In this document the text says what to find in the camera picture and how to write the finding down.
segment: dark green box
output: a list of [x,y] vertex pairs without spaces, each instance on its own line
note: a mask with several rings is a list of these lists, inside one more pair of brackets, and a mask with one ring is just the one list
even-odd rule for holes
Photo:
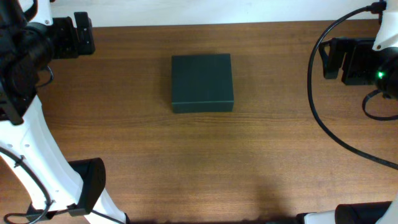
[[172,106],[174,113],[231,112],[231,55],[173,56]]

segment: cable connector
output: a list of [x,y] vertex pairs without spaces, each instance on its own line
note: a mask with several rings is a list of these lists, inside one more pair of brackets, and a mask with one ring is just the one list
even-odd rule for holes
[[372,14],[381,14],[387,8],[387,2],[380,0],[379,2],[374,2],[369,7],[369,12]]

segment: white backdrop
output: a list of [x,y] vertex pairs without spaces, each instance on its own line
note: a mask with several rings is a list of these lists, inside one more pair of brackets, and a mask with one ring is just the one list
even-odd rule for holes
[[[333,20],[376,0],[56,0],[54,17],[86,11],[96,27]],[[362,13],[355,19],[376,18]]]

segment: green light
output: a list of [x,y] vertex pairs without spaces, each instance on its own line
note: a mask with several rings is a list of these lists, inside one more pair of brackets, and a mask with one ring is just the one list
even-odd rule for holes
[[379,72],[379,78],[383,78],[384,73],[383,72]]

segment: brown wood surface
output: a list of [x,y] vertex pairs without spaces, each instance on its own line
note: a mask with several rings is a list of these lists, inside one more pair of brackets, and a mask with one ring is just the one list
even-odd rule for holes
[[[291,216],[340,203],[394,199],[398,172],[333,142],[307,101],[308,57],[330,22],[95,29],[90,57],[50,64],[40,90],[47,124],[69,161],[100,157],[106,188],[132,220],[222,221]],[[374,37],[377,21],[349,21],[330,37]],[[173,114],[171,56],[230,53],[233,113]],[[398,124],[361,111],[373,86],[324,80],[314,99],[337,136],[398,162]],[[397,102],[370,102],[374,114]],[[0,162],[0,211],[24,212],[24,187]],[[68,215],[53,223],[86,223]]]

